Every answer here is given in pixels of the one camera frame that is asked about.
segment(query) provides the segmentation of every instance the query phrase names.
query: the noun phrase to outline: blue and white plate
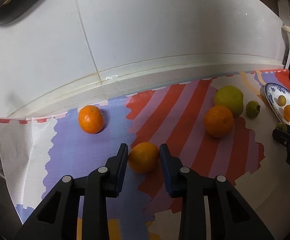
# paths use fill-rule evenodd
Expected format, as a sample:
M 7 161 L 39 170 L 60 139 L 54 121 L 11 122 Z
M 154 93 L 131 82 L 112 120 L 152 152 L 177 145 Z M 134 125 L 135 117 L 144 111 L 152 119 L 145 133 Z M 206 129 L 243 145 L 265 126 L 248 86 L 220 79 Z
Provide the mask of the blue and white plate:
M 284 107 L 287 105 L 290 105 L 290 91 L 287 90 L 285 87 L 282 87 L 281 85 L 275 84 L 275 83 L 267 83 L 264 86 L 264 91 L 265 91 L 266 98 L 268 102 L 270 103 L 270 106 L 272 107 L 274 113 L 276 114 L 280 122 L 290 125 L 290 122 L 288 122 L 284 118 L 284 113 L 283 113 Z M 277 99 L 279 98 L 280 95 L 283 95 L 286 98 L 285 106 L 279 106 L 277 104 Z

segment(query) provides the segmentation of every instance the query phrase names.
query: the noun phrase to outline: white tile wall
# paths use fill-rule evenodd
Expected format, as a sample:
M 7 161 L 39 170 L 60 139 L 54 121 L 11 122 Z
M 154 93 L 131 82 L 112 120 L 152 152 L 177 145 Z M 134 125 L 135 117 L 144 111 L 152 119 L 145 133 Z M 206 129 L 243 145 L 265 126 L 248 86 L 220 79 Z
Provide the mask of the white tile wall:
M 280 67 L 282 62 L 282 21 L 259 0 L 77 3 L 40 0 L 15 22 L 0 26 L 0 117 L 20 108 L 19 113 L 43 114 L 38 110 L 49 106 L 49 98 L 58 102 L 62 94 L 35 99 L 93 73 L 96 84 L 99 77 L 115 82 L 119 76 L 121 82 L 132 73 L 176 65 L 196 64 L 202 73 L 204 66 L 216 73 L 221 68 L 211 66 L 224 65 L 226 73 L 238 63 L 246 70 L 251 64 Z
M 282 60 L 282 21 L 259 0 L 78 0 L 99 71 L 149 59 L 234 53 Z
M 95 72 L 75 0 L 41 0 L 0 26 L 0 117 Z

